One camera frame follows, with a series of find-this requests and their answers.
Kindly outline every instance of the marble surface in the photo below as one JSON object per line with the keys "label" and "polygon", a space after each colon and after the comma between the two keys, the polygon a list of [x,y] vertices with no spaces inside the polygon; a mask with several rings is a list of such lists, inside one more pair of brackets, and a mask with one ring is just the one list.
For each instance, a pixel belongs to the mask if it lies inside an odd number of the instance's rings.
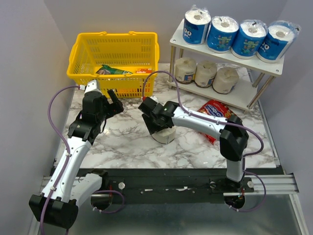
{"label": "marble surface", "polygon": [[[232,66],[236,68],[241,79],[249,80],[245,68]],[[159,70],[169,70],[169,64],[159,64]],[[155,80],[154,95],[160,103],[168,100],[177,101],[177,92],[168,89],[167,79],[167,75],[159,74]],[[180,91],[180,95],[182,103],[192,110],[198,110],[208,101],[205,97],[186,91]],[[64,135],[67,134],[68,126],[81,110],[83,97],[82,91],[75,91]],[[226,159],[220,154],[218,141],[212,145],[202,134],[184,127],[177,127],[174,141],[168,145],[160,144],[152,139],[144,124],[141,112],[138,110],[140,98],[121,99],[121,101],[124,104],[124,112],[108,119],[104,133],[96,138],[81,168],[226,167]],[[239,109],[230,108],[243,120],[244,126],[256,131],[264,140],[264,150],[260,154],[247,157],[246,166],[276,167],[259,106],[256,105],[254,111],[246,115]],[[259,141],[250,135],[245,152],[256,151],[259,147]],[[57,154],[57,162],[63,150],[64,144],[62,143]]]}

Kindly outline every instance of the snack bag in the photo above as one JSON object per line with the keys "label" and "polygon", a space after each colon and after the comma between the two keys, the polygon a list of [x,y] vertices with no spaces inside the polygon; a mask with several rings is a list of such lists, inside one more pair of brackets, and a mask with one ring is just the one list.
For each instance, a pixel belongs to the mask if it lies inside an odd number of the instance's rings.
{"label": "snack bag", "polygon": [[[233,111],[231,111],[226,105],[216,101],[216,100],[210,100],[206,102],[199,110],[198,112],[203,114],[208,114],[214,117],[219,118],[230,118],[231,115],[235,115]],[[207,134],[204,134],[206,138],[214,144],[215,138],[212,136],[209,136]]]}
{"label": "snack bag", "polygon": [[108,65],[102,65],[102,67],[96,72],[99,75],[107,74],[132,74],[132,72],[111,68]]}

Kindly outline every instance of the plastic-wrapped toilet paper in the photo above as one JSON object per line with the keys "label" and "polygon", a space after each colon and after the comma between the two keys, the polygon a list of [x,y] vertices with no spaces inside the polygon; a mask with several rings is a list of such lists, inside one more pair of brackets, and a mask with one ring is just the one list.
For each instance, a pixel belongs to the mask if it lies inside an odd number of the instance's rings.
{"label": "plastic-wrapped toilet paper", "polygon": [[204,40],[211,22],[210,13],[206,8],[199,9],[193,5],[185,14],[182,37],[186,43],[199,45]]}
{"label": "plastic-wrapped toilet paper", "polygon": [[287,21],[275,21],[268,27],[268,34],[257,56],[267,63],[277,62],[299,35],[301,27]]}
{"label": "plastic-wrapped toilet paper", "polygon": [[182,57],[175,61],[175,78],[179,83],[190,84],[193,82],[197,63],[189,57]]}
{"label": "plastic-wrapped toilet paper", "polygon": [[239,80],[239,75],[235,68],[224,67],[217,71],[213,81],[213,89],[220,94],[230,93]]}
{"label": "plastic-wrapped toilet paper", "polygon": [[258,51],[267,33],[268,27],[262,21],[245,20],[241,22],[231,52],[241,59],[252,58]]}
{"label": "plastic-wrapped toilet paper", "polygon": [[195,83],[198,87],[209,87],[217,73],[216,64],[207,60],[201,61],[197,65]]}
{"label": "plastic-wrapped toilet paper", "polygon": [[227,52],[237,35],[238,22],[229,16],[215,16],[211,22],[206,40],[209,49],[217,53]]}

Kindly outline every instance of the white shelf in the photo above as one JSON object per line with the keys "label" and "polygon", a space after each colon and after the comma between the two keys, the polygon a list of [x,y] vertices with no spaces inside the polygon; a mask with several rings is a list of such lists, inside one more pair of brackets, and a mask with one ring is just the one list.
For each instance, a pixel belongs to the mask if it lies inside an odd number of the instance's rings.
{"label": "white shelf", "polygon": [[[167,84],[176,87],[174,82],[167,82]],[[247,105],[250,103],[257,92],[257,88],[254,88],[250,81],[243,79],[239,79],[234,90],[228,94],[219,94],[213,90],[212,86],[208,88],[197,87],[194,82],[188,85],[179,83],[179,88],[220,101],[224,104],[231,105],[245,111],[251,111],[248,109]]]}
{"label": "white shelf", "polygon": [[275,77],[281,76],[283,72],[284,57],[282,57],[279,62],[270,64],[270,63],[265,63],[261,61],[257,56],[254,56],[251,59],[244,60],[244,59],[239,59],[236,56],[234,56],[231,53],[231,51],[228,51],[226,53],[215,53],[209,50],[206,43],[203,43],[202,45],[196,45],[196,46],[187,44],[182,38],[183,25],[184,25],[184,20],[180,22],[180,25],[178,26],[173,37],[170,40],[170,44],[174,47],[179,47],[185,50],[193,51],[195,53],[214,57],[216,59],[220,59],[220,60],[235,64],[235,65],[239,65],[245,68],[249,68],[255,71],[263,72],[265,74],[269,74]]}

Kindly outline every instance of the metal floor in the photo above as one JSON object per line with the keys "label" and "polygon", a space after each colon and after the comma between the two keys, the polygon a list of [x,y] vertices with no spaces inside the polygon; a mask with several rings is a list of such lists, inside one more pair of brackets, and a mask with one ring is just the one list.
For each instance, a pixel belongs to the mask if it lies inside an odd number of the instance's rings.
{"label": "metal floor", "polygon": [[[261,196],[247,196],[248,209]],[[45,225],[46,235],[64,229]],[[300,235],[288,195],[269,195],[258,210],[234,212],[226,204],[126,205],[116,214],[92,211],[89,201],[80,208],[69,235]]]}

